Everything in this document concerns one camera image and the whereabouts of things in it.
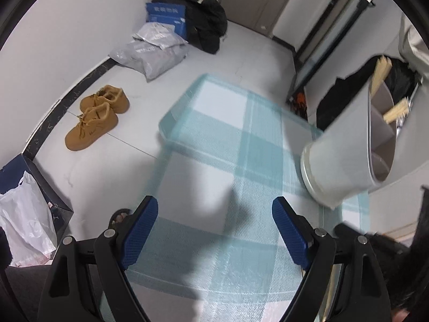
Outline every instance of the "black cloth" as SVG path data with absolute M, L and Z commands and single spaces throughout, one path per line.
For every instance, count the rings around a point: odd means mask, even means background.
M 152 0 L 186 6 L 186 34 L 188 42 L 199 49 L 215 54 L 220 37 L 227 32 L 227 15 L 217 0 Z
M 327 129 L 329 125 L 342 113 L 346 106 L 359 93 L 366 81 L 372 76 L 381 55 L 370 58 L 358 71 L 346 79 L 337 78 L 335 84 L 320 101 L 317 107 L 317 127 Z M 416 73 L 408 68 L 408 64 L 397 58 L 389 57 L 392 61 L 392 69 L 385 79 L 386 86 L 392 94 L 396 104 L 402 98 L 413 93 L 416 81 Z

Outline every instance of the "white tile floor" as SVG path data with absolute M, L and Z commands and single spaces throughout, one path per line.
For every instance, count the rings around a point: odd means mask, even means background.
M 35 163 L 74 210 L 69 229 L 77 240 L 98 236 L 119 208 L 143 199 L 162 139 L 158 123 L 200 75 L 210 73 L 284 106 L 295 73 L 292 53 L 272 40 L 229 23 L 216 55 L 190 47 L 188 57 L 150 83 L 143 74 L 115 66 L 69 108 L 36 155 Z M 124 89 L 130 109 L 109 134 L 82 151 L 69 151 L 64 137 L 80 115 L 81 98 L 104 85 Z

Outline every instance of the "shoe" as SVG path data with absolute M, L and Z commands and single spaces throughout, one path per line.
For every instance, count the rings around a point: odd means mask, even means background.
M 118 119 L 108 103 L 88 108 L 78 116 L 79 123 L 66 135 L 66 147 L 72 151 L 87 148 L 117 125 Z
M 85 112 L 86 109 L 103 103 L 109 103 L 115 114 L 123 114 L 130 107 L 130 102 L 122 88 L 106 85 L 97 93 L 83 98 L 80 109 L 81 112 Z

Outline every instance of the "gray plastic package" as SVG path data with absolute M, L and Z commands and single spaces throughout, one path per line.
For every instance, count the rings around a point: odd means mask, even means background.
M 115 48 L 109 56 L 119 64 L 145 74 L 149 81 L 179 64 L 187 52 L 187 45 L 176 45 L 162 50 L 147 42 L 134 40 L 125 46 Z
M 171 30 L 165 25 L 157 22 L 145 23 L 143 27 L 133 35 L 133 37 L 158 46 L 162 50 L 177 45 L 187 44 L 183 38 L 174 32 L 174 29 Z

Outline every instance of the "teal and white plaid cloth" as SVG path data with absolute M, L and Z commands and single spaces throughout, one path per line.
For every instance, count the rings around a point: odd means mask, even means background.
M 302 273 L 272 219 L 277 196 L 313 227 L 368 230 L 367 193 L 332 211 L 305 189 L 300 155 L 321 132 L 257 94 L 204 75 L 159 128 L 145 190 L 159 217 L 126 272 L 154 322 L 279 321 Z

